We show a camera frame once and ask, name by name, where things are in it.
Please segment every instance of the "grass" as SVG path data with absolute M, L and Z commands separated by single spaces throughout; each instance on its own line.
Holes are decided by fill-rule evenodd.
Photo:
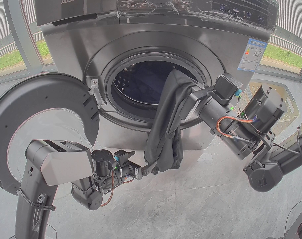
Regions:
M 300 69 L 302 68 L 302 56 L 272 44 L 267 45 L 264 56 L 282 61 L 289 66 L 294 66 Z
M 36 45 L 42 57 L 49 55 L 49 50 L 45 41 L 38 41 L 36 42 Z M 22 62 L 23 59 L 19 51 L 14 50 L 0 57 L 0 69 L 11 67 Z
M 48 47 L 45 41 L 38 41 L 36 43 L 41 56 L 44 58 L 50 55 Z M 289 50 L 280 48 L 278 46 L 268 44 L 265 53 L 265 57 L 280 60 L 289 66 L 302 68 L 302 56 L 299 56 Z M 22 63 L 23 59 L 18 50 L 14 50 L 11 53 L 5 54 L 0 57 L 0 69 L 14 66 Z

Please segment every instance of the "control panel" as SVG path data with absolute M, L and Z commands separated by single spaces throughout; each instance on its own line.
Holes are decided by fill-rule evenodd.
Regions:
M 275 29 L 278 4 L 274 0 L 117 0 L 118 11 L 125 14 L 175 13 L 206 15 Z
M 212 11 L 263 26 L 267 25 L 268 9 L 266 0 L 212 0 Z

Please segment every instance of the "marble floor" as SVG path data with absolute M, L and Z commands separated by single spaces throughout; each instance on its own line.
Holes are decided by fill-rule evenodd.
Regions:
M 289 88 L 300 111 L 300 117 L 277 137 L 281 142 L 302 121 L 302 86 L 279 78 L 274 81 Z M 145 164 L 142 152 L 131 160 Z M 302 167 L 270 192 L 258 193 L 242 172 L 247 161 L 238 160 L 214 138 L 205 150 L 185 151 L 180 169 L 118 187 L 112 201 L 96 211 L 73 200 L 70 184 L 61 185 L 54 202 L 57 210 L 48 223 L 57 230 L 57 238 L 66 239 L 282 237 L 288 212 L 302 200 Z M 0 239 L 14 235 L 16 202 L 16 196 L 0 189 Z M 288 227 L 301 211 L 302 203 L 291 212 Z M 55 239 L 52 228 L 46 234 Z

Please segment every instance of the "black cloth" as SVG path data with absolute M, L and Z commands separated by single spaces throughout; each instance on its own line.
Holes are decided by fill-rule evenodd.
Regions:
M 144 159 L 147 163 L 157 161 L 153 174 L 180 167 L 183 148 L 179 114 L 194 85 L 189 77 L 175 69 L 165 81 L 144 151 Z

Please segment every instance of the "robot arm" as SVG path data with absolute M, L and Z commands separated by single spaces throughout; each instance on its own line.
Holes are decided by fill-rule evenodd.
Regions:
M 221 75 L 212 87 L 196 82 L 180 117 L 187 119 L 195 113 L 211 128 L 210 133 L 220 137 L 240 159 L 253 153 L 243 171 L 255 190 L 266 192 L 285 174 L 302 165 L 302 125 L 283 143 L 275 144 L 271 128 L 287 111 L 283 99 L 263 85 L 238 115 L 230 101 L 240 96 L 241 86 L 230 74 Z M 156 162 L 142 168 L 129 161 L 134 153 L 124 150 L 114 155 L 108 150 L 90 153 L 88 148 L 73 142 L 32 141 L 26 150 L 14 238 L 44 238 L 60 184 L 71 182 L 73 198 L 89 210 L 109 203 L 113 190 L 126 183 L 128 177 L 140 180 L 155 167 Z M 109 192 L 111 197 L 102 205 L 103 194 Z
M 269 86 L 262 85 L 241 113 L 230 104 L 239 96 L 241 83 L 223 74 L 212 87 L 200 86 L 187 98 L 180 113 L 186 119 L 196 113 L 240 159 L 253 153 L 243 168 L 253 189 L 267 192 L 284 175 L 302 165 L 302 124 L 281 144 L 274 143 L 272 126 L 287 111 L 283 99 Z

